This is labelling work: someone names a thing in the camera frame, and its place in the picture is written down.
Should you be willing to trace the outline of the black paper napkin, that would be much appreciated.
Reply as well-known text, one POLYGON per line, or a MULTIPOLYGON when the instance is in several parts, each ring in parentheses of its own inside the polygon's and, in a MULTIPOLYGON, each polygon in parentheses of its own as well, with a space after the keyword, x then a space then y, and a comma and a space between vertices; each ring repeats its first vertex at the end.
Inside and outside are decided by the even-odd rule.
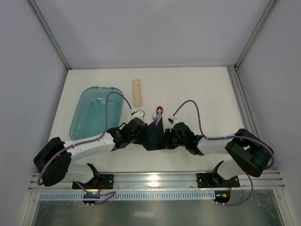
POLYGON ((144 135, 143 147, 147 151, 162 150, 165 148, 164 143, 164 127, 162 119, 152 122, 146 128, 144 135))

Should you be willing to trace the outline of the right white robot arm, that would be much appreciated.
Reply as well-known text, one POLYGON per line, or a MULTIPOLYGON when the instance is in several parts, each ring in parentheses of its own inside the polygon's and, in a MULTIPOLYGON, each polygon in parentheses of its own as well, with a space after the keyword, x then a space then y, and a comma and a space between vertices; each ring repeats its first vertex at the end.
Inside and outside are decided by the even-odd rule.
POLYGON ((274 163, 274 152, 246 129, 225 137, 205 137, 194 134, 183 122, 166 129, 166 149, 184 147, 192 155, 228 154, 231 159, 220 161, 210 173, 201 173, 200 180, 215 187, 225 187, 236 176, 248 174, 260 177, 274 163))

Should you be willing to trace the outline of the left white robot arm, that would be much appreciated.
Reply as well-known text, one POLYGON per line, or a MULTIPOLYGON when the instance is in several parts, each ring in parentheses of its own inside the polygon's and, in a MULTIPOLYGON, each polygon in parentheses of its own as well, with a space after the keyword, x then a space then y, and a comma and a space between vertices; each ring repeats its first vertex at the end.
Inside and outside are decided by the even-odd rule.
POLYGON ((133 118, 122 128, 111 128, 106 132, 80 140, 64 142, 60 137, 48 141, 35 156, 33 162, 39 172, 38 185, 53 186, 65 178, 87 184, 95 182, 99 173, 91 163, 77 161, 98 154, 126 148, 130 143, 141 145, 147 124, 133 118))

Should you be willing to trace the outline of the iridescent fork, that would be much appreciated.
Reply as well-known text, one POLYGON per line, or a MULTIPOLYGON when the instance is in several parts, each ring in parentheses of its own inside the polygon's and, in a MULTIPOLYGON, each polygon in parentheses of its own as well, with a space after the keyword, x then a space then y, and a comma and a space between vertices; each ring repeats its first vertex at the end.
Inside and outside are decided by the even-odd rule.
POLYGON ((157 123, 157 119, 158 119, 157 113, 153 113, 152 114, 152 119, 153 119, 153 122, 156 124, 157 123))

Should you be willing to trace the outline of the copper spoon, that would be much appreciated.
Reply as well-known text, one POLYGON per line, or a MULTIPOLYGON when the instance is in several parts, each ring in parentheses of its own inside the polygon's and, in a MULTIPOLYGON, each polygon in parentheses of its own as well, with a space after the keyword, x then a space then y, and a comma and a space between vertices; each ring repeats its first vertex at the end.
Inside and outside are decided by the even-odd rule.
POLYGON ((156 109, 156 113, 157 113, 157 114, 159 114, 159 113, 160 113, 160 114, 163 114, 163 107, 158 106, 157 109, 156 109))

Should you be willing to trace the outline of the beige cutlery case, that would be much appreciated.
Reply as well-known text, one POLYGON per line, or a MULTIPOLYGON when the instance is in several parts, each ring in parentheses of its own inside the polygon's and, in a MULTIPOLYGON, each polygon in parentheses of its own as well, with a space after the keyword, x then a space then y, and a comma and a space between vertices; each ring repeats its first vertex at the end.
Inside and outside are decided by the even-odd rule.
POLYGON ((134 107, 142 106, 142 93, 141 93, 141 81, 133 80, 132 81, 132 96, 134 107))

